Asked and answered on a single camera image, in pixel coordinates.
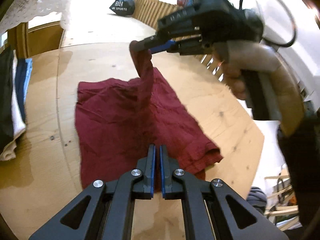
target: wooden table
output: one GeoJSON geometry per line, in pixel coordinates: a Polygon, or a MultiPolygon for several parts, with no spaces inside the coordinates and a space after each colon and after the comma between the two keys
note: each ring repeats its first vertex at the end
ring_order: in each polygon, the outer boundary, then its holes
{"type": "MultiPolygon", "coordinates": [[[[137,77],[128,46],[85,44],[33,57],[27,132],[17,158],[0,163],[0,212],[19,239],[28,239],[82,190],[74,127],[77,85],[137,77]]],[[[159,53],[152,62],[221,148],[224,160],[206,171],[207,179],[222,178],[246,197],[263,146],[260,130],[228,88],[194,57],[159,53]]],[[[136,202],[132,239],[184,238],[180,201],[164,201],[156,194],[153,200],[136,202]]]]}

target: light blue fabric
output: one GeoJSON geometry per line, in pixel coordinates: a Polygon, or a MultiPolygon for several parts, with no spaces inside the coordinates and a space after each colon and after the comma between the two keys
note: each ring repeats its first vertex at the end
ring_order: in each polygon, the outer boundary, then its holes
{"type": "Polygon", "coordinates": [[[26,74],[26,79],[24,81],[24,85],[23,85],[23,102],[24,103],[26,102],[28,85],[29,85],[29,81],[30,81],[30,77],[31,77],[32,59],[31,58],[27,58],[26,59],[26,63],[27,63],[27,74],[26,74]]]}

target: maroon fabric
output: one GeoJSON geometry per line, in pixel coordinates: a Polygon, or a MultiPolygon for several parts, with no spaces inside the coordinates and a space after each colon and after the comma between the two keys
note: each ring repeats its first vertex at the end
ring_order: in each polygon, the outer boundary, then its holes
{"type": "Polygon", "coordinates": [[[181,168],[204,179],[203,169],[222,159],[219,149],[153,67],[150,52],[131,56],[140,78],[79,83],[75,123],[83,188],[134,169],[150,143],[165,144],[181,168]]]}

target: lace curtain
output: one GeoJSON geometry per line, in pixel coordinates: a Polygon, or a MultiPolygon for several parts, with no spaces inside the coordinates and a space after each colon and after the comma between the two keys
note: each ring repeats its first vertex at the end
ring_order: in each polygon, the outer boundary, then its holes
{"type": "Polygon", "coordinates": [[[60,24],[65,29],[68,5],[69,0],[14,0],[0,22],[0,37],[22,22],[29,22],[35,16],[45,16],[51,12],[62,13],[60,24]]]}

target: metal pin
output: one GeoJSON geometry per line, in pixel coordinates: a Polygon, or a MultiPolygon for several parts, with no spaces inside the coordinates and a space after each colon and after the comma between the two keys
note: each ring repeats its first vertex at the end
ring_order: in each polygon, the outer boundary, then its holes
{"type": "Polygon", "coordinates": [[[176,174],[177,176],[182,176],[184,174],[184,170],[183,169],[176,169],[174,171],[174,174],[176,174]]]}
{"type": "Polygon", "coordinates": [[[215,187],[221,187],[223,185],[223,181],[221,179],[214,179],[212,183],[215,187]]]}
{"type": "Polygon", "coordinates": [[[102,187],[102,185],[103,185],[103,181],[99,179],[93,183],[94,187],[102,187]]]}
{"type": "Polygon", "coordinates": [[[141,175],[141,171],[139,169],[134,169],[131,171],[131,174],[133,176],[139,176],[139,175],[141,175]]]}

